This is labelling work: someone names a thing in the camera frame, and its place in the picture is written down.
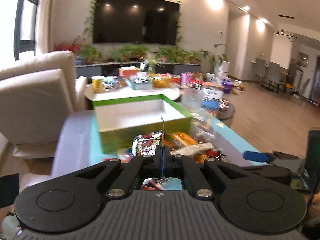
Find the black yellow snack packet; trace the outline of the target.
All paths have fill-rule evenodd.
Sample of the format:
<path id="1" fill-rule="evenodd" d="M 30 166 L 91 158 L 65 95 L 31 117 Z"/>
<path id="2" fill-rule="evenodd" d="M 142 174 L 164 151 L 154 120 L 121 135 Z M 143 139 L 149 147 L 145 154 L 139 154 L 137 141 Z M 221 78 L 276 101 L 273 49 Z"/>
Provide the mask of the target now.
<path id="1" fill-rule="evenodd" d="M 161 131 L 135 136 L 132 142 L 132 151 L 131 151 L 134 157 L 147 156 L 147 155 L 153 156 L 156 154 L 156 147 L 163 145 L 164 132 L 165 132 L 163 118 L 161 118 L 161 121 L 162 121 Z"/>

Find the dark round side table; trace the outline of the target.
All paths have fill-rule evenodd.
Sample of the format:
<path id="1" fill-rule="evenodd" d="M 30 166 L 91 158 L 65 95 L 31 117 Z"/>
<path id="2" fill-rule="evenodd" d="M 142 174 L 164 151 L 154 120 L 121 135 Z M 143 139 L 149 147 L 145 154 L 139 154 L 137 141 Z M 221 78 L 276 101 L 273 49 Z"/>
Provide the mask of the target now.
<path id="1" fill-rule="evenodd" d="M 235 114 L 235 106 L 227 99 L 222 98 L 219 102 L 217 118 L 219 120 L 232 119 Z"/>

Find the patterned table mat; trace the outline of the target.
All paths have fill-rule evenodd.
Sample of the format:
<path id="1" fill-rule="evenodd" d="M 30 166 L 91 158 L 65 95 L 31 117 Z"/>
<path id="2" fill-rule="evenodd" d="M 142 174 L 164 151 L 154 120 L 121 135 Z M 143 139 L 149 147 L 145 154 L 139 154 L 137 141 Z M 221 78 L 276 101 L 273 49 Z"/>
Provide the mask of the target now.
<path id="1" fill-rule="evenodd" d="M 214 146 L 220 149 L 231 163 L 241 167 L 261 165 L 243 158 L 244 152 L 256 152 L 257 149 L 220 120 L 212 118 L 210 129 L 215 135 Z M 53 178 L 63 176 L 116 156 L 115 153 L 102 152 L 95 112 L 76 112 L 66 119 L 61 130 L 51 176 Z"/>

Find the orange cracker packet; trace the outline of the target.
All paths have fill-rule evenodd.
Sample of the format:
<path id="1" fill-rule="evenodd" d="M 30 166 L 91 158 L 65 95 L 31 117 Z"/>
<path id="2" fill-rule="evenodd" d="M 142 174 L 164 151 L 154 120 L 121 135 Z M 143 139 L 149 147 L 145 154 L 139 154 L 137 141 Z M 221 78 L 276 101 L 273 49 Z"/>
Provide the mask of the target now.
<path id="1" fill-rule="evenodd" d="M 172 143 L 178 147 L 197 145 L 197 142 L 193 138 L 183 132 L 171 133 L 170 138 Z"/>

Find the blue white cardboard box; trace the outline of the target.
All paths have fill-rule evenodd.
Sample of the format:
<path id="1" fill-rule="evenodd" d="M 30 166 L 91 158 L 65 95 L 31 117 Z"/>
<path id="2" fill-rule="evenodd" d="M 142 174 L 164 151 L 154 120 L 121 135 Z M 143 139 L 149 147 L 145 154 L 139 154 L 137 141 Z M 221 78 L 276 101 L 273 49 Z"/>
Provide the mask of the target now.
<path id="1" fill-rule="evenodd" d="M 203 99 L 201 107 L 212 111 L 219 110 L 219 104 L 223 97 L 223 91 L 218 88 L 202 88 Z"/>

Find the clear glass mug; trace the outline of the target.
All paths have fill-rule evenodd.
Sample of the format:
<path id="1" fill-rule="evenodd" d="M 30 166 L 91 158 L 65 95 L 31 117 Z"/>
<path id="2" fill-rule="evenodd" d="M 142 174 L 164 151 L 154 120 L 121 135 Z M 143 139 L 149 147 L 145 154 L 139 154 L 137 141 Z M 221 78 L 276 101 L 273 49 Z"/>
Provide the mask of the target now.
<path id="1" fill-rule="evenodd" d="M 184 88 L 182 92 L 182 106 L 190 113 L 198 113 L 203 100 L 203 91 L 196 88 Z"/>

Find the green cardboard box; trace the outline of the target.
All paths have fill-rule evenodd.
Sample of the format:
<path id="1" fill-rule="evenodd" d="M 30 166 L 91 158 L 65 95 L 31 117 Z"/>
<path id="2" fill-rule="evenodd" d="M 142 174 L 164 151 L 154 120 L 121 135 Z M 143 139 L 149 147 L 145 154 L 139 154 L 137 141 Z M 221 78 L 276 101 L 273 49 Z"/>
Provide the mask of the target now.
<path id="1" fill-rule="evenodd" d="M 93 109 L 104 154 L 130 147 L 134 137 L 141 134 L 188 133 L 193 118 L 162 94 L 97 101 Z"/>

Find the white round coffee table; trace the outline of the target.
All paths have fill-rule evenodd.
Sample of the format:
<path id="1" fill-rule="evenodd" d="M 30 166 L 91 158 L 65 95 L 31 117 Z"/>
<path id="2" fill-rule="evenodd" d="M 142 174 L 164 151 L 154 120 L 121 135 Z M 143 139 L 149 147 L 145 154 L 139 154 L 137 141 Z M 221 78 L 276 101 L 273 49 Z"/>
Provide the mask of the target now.
<path id="1" fill-rule="evenodd" d="M 164 95 L 170 100 L 175 101 L 181 96 L 181 90 L 175 84 L 170 84 L 167 88 L 153 88 L 148 90 L 133 90 L 126 86 L 98 94 L 94 93 L 92 85 L 87 85 L 85 90 L 85 97 L 90 101 L 104 101 L 147 95 Z"/>

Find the beige sofa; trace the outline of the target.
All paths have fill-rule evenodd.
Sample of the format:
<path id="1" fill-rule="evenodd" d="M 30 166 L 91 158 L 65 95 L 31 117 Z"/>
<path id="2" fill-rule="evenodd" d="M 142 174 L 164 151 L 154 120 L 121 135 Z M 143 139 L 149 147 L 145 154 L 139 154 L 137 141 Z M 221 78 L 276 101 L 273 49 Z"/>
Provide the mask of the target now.
<path id="1" fill-rule="evenodd" d="M 86 109 L 74 54 L 54 51 L 1 67 L 1 134 L 22 159 L 54 156 L 65 120 Z"/>

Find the yellow woven basket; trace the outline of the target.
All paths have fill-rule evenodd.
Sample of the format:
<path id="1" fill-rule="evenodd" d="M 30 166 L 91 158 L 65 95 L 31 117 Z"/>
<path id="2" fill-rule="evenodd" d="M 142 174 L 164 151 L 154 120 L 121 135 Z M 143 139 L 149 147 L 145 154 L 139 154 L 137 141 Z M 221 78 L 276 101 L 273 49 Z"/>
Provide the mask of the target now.
<path id="1" fill-rule="evenodd" d="M 152 76 L 152 85 L 154 88 L 168 88 L 170 87 L 171 78 L 167 76 Z"/>

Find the yellow can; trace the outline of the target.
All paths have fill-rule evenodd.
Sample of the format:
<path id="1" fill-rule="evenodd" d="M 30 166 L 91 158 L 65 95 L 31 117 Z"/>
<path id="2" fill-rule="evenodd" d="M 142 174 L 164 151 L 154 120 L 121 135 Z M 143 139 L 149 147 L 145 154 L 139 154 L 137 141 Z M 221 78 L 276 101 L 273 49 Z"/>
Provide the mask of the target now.
<path id="1" fill-rule="evenodd" d="M 103 86 L 104 78 L 105 77 L 102 75 L 95 75 L 95 76 L 91 77 L 93 92 L 95 94 L 99 94 L 99 93 L 104 92 L 104 86 Z"/>

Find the teal plastic basket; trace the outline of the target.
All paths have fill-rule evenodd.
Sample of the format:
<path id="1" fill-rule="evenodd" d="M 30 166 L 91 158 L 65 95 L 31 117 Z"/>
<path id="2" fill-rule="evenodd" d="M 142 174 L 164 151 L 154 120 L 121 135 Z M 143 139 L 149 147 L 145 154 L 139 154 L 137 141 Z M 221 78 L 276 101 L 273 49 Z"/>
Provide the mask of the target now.
<path id="1" fill-rule="evenodd" d="M 126 79 L 125 81 L 126 81 L 126 84 L 133 90 L 151 90 L 151 89 L 153 89 L 153 84 L 152 84 L 151 80 L 129 78 L 129 79 Z"/>

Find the spider plant in vase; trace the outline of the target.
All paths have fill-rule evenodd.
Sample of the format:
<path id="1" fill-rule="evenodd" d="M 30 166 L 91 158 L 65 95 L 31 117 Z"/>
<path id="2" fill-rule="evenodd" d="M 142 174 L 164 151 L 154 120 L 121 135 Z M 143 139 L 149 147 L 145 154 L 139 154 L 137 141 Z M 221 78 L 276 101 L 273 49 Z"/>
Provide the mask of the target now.
<path id="1" fill-rule="evenodd" d="M 156 74 L 156 67 L 161 66 L 159 63 L 160 57 L 156 52 L 147 51 L 143 61 L 146 63 L 148 73 L 150 74 Z"/>

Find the orange tissue box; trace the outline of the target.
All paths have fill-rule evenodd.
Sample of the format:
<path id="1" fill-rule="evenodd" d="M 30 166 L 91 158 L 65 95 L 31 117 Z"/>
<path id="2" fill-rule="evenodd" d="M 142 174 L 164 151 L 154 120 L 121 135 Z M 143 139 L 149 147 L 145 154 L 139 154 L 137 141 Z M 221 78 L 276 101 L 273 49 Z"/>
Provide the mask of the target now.
<path id="1" fill-rule="evenodd" d="M 126 79 L 128 79 L 131 75 L 136 76 L 138 72 L 139 72 L 139 68 L 134 66 L 119 68 L 119 76 Z"/>

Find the wall mounted black television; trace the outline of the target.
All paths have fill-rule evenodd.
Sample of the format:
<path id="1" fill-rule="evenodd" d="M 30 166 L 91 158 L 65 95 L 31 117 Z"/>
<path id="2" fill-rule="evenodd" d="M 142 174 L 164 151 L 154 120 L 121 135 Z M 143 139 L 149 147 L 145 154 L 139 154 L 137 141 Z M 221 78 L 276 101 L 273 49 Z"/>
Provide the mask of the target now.
<path id="1" fill-rule="evenodd" d="M 174 46 L 180 5 L 165 0 L 97 0 L 94 43 Z"/>

